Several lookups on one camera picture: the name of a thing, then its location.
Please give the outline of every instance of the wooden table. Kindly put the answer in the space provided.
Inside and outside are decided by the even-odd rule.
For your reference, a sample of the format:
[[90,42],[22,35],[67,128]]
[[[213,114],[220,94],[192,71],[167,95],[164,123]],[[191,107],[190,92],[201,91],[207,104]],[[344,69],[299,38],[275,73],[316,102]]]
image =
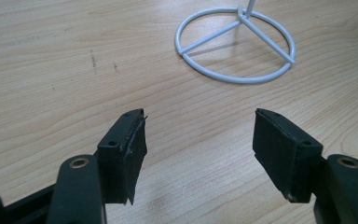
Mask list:
[[[358,1],[257,0],[255,10],[284,25],[297,46],[295,66],[258,85],[208,78],[173,45],[187,16],[238,3],[0,0],[4,203],[55,182],[64,160],[92,154],[122,113],[142,107],[149,152],[135,204],[108,205],[110,223],[314,223],[314,199],[287,202],[255,159],[255,110],[285,115],[324,145],[325,157],[358,158]],[[235,20],[194,21],[183,43]],[[252,21],[287,49],[278,32]],[[241,77],[284,63],[245,26],[192,56]]]

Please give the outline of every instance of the light wooden surface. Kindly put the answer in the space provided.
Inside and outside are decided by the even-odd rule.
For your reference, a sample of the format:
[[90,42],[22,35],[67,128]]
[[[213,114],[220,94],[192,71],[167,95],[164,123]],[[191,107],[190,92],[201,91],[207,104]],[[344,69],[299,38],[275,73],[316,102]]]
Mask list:
[[[260,85],[212,80],[176,54],[190,14],[242,1],[0,0],[0,195],[5,204],[52,184],[60,164],[93,153],[124,112],[143,107],[145,157],[134,206],[110,223],[314,223],[290,204],[252,150],[255,110],[285,115],[358,158],[358,1],[257,0],[296,41],[296,65]],[[184,45],[234,21],[205,17]],[[271,27],[253,19],[287,48]],[[220,73],[257,76],[283,60],[246,27],[192,52]]]

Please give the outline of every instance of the white wire stand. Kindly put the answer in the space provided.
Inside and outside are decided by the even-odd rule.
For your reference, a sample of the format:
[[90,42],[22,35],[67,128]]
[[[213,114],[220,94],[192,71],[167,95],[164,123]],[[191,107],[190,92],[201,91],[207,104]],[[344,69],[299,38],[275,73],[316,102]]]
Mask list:
[[[296,44],[293,40],[292,36],[289,34],[289,32],[280,25],[277,21],[273,20],[272,18],[261,14],[259,12],[253,11],[253,7],[255,5],[255,0],[250,0],[247,8],[242,8],[242,6],[239,6],[237,8],[235,7],[220,7],[220,8],[211,8],[206,9],[200,12],[197,12],[191,16],[189,16],[187,19],[185,19],[182,24],[180,24],[178,30],[176,31],[175,35],[175,47],[179,55],[185,59],[185,61],[194,69],[199,71],[205,76],[225,81],[229,83],[260,83],[260,82],[266,82],[270,81],[276,77],[281,76],[284,74],[291,66],[295,63],[295,57],[296,57]],[[194,42],[193,44],[190,44],[187,47],[182,48],[180,37],[182,35],[182,32],[184,28],[193,20],[195,20],[198,17],[202,17],[208,14],[214,14],[214,13],[237,13],[238,20],[232,22],[227,27],[216,31],[210,35],[207,35],[203,37],[202,39]],[[250,17],[258,18],[262,21],[265,21],[266,23],[269,23],[271,26],[275,27],[286,39],[286,42],[289,46],[289,53],[286,53],[281,47],[279,47],[275,42],[273,42],[267,35],[265,35],[260,29],[258,29],[253,23],[249,21]],[[246,25],[251,31],[253,31],[258,37],[260,37],[264,42],[266,42],[272,49],[274,49],[279,55],[281,55],[285,60],[286,63],[277,71],[267,74],[261,77],[231,77],[228,75],[223,75],[216,73],[214,71],[211,71],[205,67],[202,67],[198,63],[194,62],[189,56],[188,52],[192,49],[195,49],[199,47],[200,45],[236,28],[237,26],[244,24]]]

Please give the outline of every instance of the vertical wire rod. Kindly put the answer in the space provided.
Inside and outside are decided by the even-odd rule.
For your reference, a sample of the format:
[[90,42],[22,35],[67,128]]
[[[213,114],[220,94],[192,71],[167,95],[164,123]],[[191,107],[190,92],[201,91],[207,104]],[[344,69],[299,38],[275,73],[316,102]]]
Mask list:
[[245,12],[246,19],[249,19],[249,17],[251,17],[254,6],[255,6],[255,0],[250,0]]

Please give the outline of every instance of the white metal ring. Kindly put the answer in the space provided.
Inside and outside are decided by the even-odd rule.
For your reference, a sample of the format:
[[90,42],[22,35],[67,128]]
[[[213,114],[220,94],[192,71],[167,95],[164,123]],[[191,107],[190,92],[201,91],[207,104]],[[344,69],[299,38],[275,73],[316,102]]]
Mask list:
[[[214,14],[214,13],[237,13],[238,9],[236,7],[220,7],[220,8],[211,8],[211,9],[206,9],[200,12],[197,12],[191,16],[189,16],[187,19],[185,19],[180,25],[178,30],[176,31],[176,35],[175,35],[175,47],[176,50],[178,52],[178,54],[182,55],[182,57],[185,59],[185,61],[194,69],[196,69],[197,71],[199,71],[200,73],[202,73],[203,75],[207,76],[207,77],[211,77],[220,81],[225,81],[225,82],[229,82],[229,83],[260,83],[260,82],[266,82],[266,81],[270,81],[276,77],[281,76],[283,73],[285,73],[291,66],[292,64],[287,62],[285,63],[280,69],[278,69],[277,71],[268,74],[268,75],[264,75],[262,77],[231,77],[231,76],[227,76],[227,75],[223,75],[223,74],[219,74],[216,73],[214,71],[211,71],[205,67],[200,66],[198,63],[194,62],[194,60],[192,60],[188,54],[186,52],[183,52],[183,48],[181,46],[181,41],[180,41],[180,36],[182,35],[182,32],[184,30],[184,28],[193,20],[195,20],[198,17],[202,17],[205,15],[209,15],[209,14]],[[244,8],[242,10],[242,14],[246,12],[246,8]],[[286,39],[286,42],[289,46],[289,55],[290,58],[294,59],[296,57],[296,44],[294,39],[292,38],[292,36],[289,34],[289,32],[282,26],[280,25],[277,21],[273,20],[272,18],[261,14],[259,12],[256,11],[252,11],[251,16],[258,18],[262,21],[265,21],[267,23],[269,23],[271,26],[273,26],[275,29],[277,29]]]

